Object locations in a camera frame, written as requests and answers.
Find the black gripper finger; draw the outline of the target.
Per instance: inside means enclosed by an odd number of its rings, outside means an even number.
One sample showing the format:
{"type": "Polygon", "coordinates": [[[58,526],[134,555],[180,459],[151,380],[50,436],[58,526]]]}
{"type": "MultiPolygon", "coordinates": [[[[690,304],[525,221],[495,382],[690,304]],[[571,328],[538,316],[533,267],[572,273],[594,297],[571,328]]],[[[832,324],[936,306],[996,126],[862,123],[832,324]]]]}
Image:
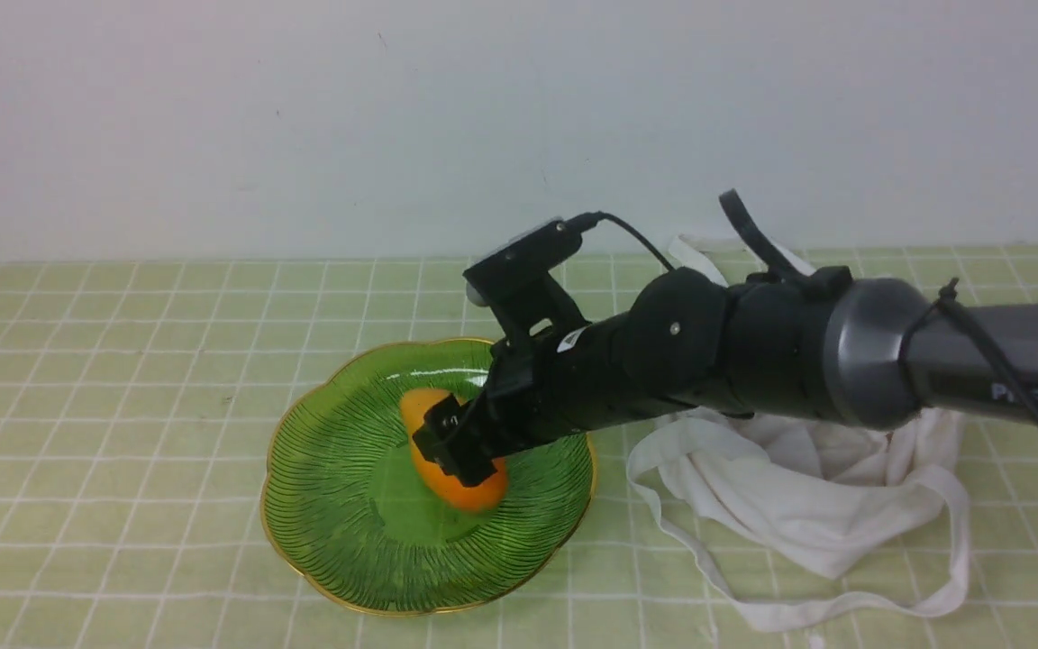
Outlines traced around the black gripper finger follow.
{"type": "Polygon", "coordinates": [[[490,448],[483,443],[479,425],[482,398],[461,403],[443,396],[424,411],[422,424],[413,440],[425,461],[456,478],[465,488],[477,488],[498,474],[490,448]]]}

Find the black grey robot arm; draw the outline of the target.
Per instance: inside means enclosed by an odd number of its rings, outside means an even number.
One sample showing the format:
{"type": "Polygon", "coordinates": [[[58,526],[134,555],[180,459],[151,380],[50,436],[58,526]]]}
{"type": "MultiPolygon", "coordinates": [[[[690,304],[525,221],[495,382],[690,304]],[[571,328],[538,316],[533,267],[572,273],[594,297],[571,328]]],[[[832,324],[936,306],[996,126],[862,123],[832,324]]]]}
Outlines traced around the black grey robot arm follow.
{"type": "Polygon", "coordinates": [[[424,459],[466,486],[514,453],[696,407],[873,431],[931,409],[1038,428],[1038,304],[967,306],[954,282],[926,298],[829,267],[725,288],[680,268],[602,321],[551,317],[532,335],[524,303],[496,317],[506,337],[485,386],[407,427],[424,459]]]}

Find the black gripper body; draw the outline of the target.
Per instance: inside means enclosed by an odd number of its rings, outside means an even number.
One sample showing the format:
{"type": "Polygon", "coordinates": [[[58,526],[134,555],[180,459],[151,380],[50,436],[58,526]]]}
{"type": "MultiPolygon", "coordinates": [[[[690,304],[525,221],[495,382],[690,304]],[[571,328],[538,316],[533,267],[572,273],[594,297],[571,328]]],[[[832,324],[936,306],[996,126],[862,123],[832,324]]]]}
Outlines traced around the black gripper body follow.
{"type": "Polygon", "coordinates": [[[479,447],[508,456],[664,412],[664,348],[624,320],[491,348],[479,447]]]}

